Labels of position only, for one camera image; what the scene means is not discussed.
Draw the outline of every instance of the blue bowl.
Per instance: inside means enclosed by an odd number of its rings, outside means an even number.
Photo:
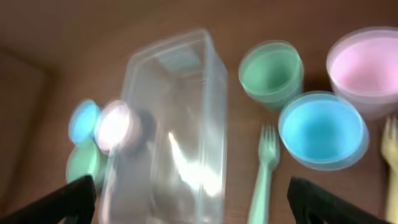
[[[353,165],[368,150],[368,129],[347,101],[329,92],[310,92],[282,110],[279,132],[290,154],[316,170]]]
[[[69,121],[69,138],[75,145],[94,137],[100,113],[100,109],[93,100],[80,103]]]

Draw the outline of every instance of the transparent bin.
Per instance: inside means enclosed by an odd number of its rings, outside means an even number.
[[[227,71],[205,30],[130,59],[121,98],[140,143],[109,157],[101,223],[223,223]]]

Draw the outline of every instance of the black object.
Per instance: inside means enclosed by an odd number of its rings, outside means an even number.
[[[303,178],[291,178],[287,199],[297,224],[388,223]]]
[[[15,213],[0,224],[90,224],[95,210],[96,192],[91,176],[84,176]]]

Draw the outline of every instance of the green fork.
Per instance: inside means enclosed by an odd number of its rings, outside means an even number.
[[[261,128],[259,142],[259,171],[250,207],[248,224],[267,224],[271,174],[279,163],[279,138],[272,126]]]

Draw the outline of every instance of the pink bowl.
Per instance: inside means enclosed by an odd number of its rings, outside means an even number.
[[[398,102],[398,30],[353,32],[332,47],[326,61],[333,91],[368,119],[390,113]]]

